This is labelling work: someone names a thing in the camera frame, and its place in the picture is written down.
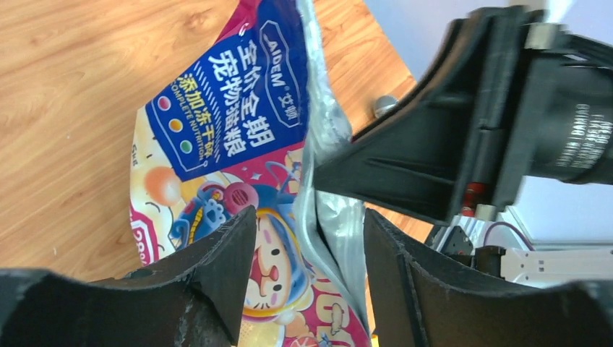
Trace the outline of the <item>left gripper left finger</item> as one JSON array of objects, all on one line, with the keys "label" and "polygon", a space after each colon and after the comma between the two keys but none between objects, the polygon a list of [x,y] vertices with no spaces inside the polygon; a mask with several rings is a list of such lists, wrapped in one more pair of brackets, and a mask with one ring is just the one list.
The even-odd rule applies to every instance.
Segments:
[{"label": "left gripper left finger", "polygon": [[86,283],[1,270],[3,346],[235,346],[256,239],[241,211],[209,236],[123,278]]}]

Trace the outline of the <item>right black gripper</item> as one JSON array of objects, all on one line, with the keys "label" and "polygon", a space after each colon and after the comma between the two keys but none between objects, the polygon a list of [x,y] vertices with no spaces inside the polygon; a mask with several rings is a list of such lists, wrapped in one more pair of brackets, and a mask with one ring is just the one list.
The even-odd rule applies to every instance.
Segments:
[{"label": "right black gripper", "polygon": [[523,6],[450,23],[427,74],[314,170],[321,192],[433,224],[499,212],[524,176],[612,183],[612,45]]}]

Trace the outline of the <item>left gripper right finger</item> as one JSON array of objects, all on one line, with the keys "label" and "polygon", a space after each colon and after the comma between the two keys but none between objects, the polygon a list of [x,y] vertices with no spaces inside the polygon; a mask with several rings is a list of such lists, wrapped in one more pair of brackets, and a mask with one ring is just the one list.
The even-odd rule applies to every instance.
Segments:
[{"label": "left gripper right finger", "polygon": [[610,346],[612,282],[510,283],[430,249],[376,210],[364,248],[381,346]]}]

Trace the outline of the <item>pink pet food bag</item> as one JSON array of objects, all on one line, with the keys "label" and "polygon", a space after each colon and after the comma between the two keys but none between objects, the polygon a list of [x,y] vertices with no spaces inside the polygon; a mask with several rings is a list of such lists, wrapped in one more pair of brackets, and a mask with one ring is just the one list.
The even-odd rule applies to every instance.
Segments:
[{"label": "pink pet food bag", "polygon": [[350,135],[313,2],[240,1],[216,42],[137,111],[129,219],[141,263],[253,207],[239,345],[369,346],[364,207],[313,186]]}]

